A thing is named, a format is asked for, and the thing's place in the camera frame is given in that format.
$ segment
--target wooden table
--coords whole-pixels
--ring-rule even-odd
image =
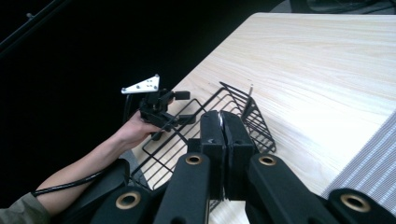
[[[223,81],[256,100],[276,155],[320,194],[396,109],[396,17],[254,14],[175,88]],[[224,202],[210,223],[247,223]]]

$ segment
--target black wire rack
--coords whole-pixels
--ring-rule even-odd
[[[187,142],[190,138],[200,138],[200,117],[207,111],[229,111],[238,115],[243,121],[247,132],[258,151],[276,152],[276,143],[265,124],[262,113],[250,93],[240,91],[226,83],[220,82],[218,89],[203,104],[197,99],[189,100],[178,112],[179,115],[192,115],[190,120],[173,127],[169,133],[163,133],[160,140],[154,141],[153,136],[142,147],[139,165],[131,172],[134,184],[155,190],[165,184],[175,170],[177,159],[187,153]],[[213,209],[219,202],[210,204]]]

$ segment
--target sleeve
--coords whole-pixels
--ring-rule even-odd
[[[50,214],[32,193],[20,197],[9,208],[0,209],[0,224],[3,223],[50,223]]]

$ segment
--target human hand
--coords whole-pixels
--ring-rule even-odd
[[[138,146],[149,134],[156,133],[160,129],[143,121],[140,117],[140,111],[136,111],[112,138],[115,138],[120,143],[122,150],[127,150]]]

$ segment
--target dark background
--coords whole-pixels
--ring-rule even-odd
[[[1,40],[36,15],[0,49],[0,207],[113,134],[122,87],[159,74],[172,89],[248,16],[279,3],[71,0],[38,13],[50,2],[0,5]]]

